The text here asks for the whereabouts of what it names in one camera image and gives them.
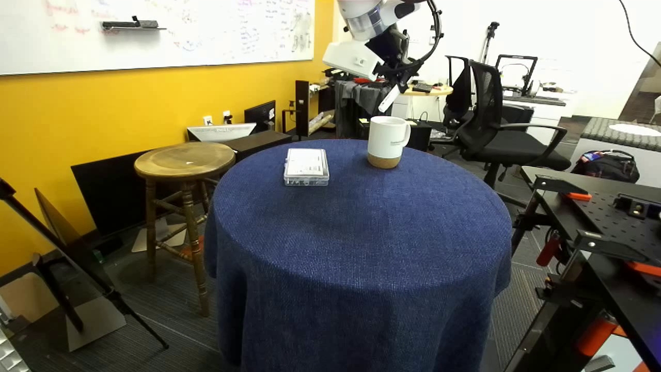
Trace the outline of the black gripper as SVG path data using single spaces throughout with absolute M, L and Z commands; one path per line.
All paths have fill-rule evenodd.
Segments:
M 380 57 L 376 74 L 383 81 L 404 87 L 416 73 L 416 61 L 409 55 L 409 34 L 397 24 L 370 39 L 368 48 Z

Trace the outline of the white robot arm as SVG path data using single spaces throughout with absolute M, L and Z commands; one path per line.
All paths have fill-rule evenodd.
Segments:
M 441 39 L 439 10 L 433 0 L 336 0 L 336 3 L 349 36 L 332 41 L 324 61 L 352 77 L 383 79 L 404 89 Z M 421 57 L 410 57 L 410 36 L 397 23 L 421 5 L 428 5 L 431 16 L 431 48 Z

